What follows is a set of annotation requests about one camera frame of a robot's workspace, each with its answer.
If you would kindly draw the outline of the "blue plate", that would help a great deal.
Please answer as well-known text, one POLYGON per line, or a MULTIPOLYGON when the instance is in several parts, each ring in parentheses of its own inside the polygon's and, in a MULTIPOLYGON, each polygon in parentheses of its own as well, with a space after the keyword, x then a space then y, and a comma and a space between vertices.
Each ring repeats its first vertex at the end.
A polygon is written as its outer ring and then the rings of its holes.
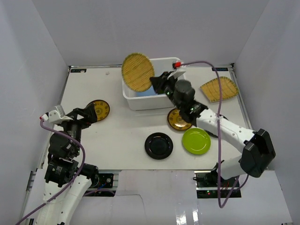
POLYGON ((154 92, 153 89, 149 89, 143 92, 136 92, 137 97, 147 97, 147 96, 155 96, 156 93, 154 92))

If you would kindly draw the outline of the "round bamboo woven plate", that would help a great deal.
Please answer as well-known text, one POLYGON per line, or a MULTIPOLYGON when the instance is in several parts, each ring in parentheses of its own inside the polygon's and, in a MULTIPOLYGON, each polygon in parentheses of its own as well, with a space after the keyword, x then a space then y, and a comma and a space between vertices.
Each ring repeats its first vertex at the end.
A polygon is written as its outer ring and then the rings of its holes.
POLYGON ((135 92, 147 91, 152 86, 150 78, 155 76, 150 59, 138 52, 131 53, 124 59, 121 73, 124 83, 135 92))

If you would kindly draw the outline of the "fan-shaped bamboo woven tray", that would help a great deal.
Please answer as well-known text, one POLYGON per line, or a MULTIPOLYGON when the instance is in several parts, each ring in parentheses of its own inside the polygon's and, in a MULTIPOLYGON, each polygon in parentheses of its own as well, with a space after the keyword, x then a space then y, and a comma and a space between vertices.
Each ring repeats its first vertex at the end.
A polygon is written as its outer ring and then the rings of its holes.
POLYGON ((211 103, 215 103, 220 100, 218 81, 221 83, 222 100, 231 99, 239 94, 239 89, 236 84, 230 78, 221 76, 219 79, 212 79, 200 87, 202 93, 211 103))

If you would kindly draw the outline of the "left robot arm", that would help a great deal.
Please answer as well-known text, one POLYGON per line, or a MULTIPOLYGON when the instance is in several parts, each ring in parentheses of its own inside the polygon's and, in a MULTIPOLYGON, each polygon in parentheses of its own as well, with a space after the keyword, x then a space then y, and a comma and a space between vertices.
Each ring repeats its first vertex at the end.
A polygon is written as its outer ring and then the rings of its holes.
POLYGON ((82 130, 97 122, 95 105, 66 114, 61 105, 40 117, 40 126, 53 134, 49 140, 43 203, 37 225, 68 225, 84 193, 99 182, 97 167, 85 163, 82 130))

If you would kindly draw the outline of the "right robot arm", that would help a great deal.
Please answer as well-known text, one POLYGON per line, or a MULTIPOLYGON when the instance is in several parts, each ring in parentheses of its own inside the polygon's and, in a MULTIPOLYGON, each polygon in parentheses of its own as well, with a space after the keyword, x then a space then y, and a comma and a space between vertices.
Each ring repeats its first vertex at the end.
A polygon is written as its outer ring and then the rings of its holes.
POLYGON ((253 131, 218 116, 195 100, 195 90, 189 81, 170 77, 164 72, 159 77, 151 77, 150 82, 157 94, 166 94, 185 122, 216 135, 241 152, 239 157, 215 165, 208 175, 215 186, 222 187, 229 179, 244 174, 259 178, 275 158, 266 130, 253 131))

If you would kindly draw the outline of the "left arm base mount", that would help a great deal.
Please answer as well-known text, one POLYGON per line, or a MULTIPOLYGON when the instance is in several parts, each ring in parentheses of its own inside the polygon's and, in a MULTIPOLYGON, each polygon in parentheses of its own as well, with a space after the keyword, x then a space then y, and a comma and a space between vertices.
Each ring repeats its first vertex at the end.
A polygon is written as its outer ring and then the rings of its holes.
POLYGON ((85 191, 83 196, 88 197, 114 197, 114 174, 99 173, 92 178, 91 186, 85 191))

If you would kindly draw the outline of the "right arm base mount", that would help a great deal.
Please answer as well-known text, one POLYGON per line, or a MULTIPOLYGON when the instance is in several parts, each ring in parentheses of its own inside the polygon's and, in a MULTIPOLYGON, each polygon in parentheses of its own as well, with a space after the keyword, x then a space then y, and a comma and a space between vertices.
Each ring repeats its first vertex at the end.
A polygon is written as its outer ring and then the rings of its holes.
MULTIPOLYGON (((225 199, 230 193, 237 178, 233 177, 228 180, 221 178, 220 198, 225 199)), ((198 199, 217 199, 218 198, 218 176, 211 174, 211 170, 195 171, 193 181, 196 185, 196 194, 198 199)))

